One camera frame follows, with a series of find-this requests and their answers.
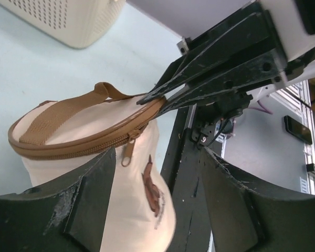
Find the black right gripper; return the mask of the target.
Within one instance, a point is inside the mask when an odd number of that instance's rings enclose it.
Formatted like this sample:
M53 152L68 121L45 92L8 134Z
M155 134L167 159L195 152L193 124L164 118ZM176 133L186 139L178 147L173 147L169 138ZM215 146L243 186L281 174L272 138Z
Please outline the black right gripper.
M247 3L187 45L189 51L171 62L154 88L138 102L146 104L182 86L168 98L158 116L216 101L247 108L295 83L305 66L303 55L287 59L270 12L261 1Z

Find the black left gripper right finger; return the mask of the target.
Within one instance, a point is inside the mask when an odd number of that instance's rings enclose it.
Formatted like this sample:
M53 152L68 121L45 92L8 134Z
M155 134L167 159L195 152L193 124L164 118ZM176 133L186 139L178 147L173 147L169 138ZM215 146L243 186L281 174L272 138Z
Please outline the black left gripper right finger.
M315 196L262 180L201 150L216 251L315 251Z

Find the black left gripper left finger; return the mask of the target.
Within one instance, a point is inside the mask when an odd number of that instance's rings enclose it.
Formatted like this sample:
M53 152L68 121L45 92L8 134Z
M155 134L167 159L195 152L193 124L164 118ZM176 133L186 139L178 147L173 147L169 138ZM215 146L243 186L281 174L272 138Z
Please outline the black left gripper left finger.
M21 194L0 196L0 251L99 251L116 169L111 148Z

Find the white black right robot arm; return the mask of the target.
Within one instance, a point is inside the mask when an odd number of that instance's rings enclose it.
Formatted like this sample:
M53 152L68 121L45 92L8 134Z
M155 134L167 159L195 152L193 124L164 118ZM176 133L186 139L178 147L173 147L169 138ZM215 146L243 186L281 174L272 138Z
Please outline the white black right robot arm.
M315 77L315 1L250 1L196 38L140 105L173 95L159 114L196 105L227 118Z

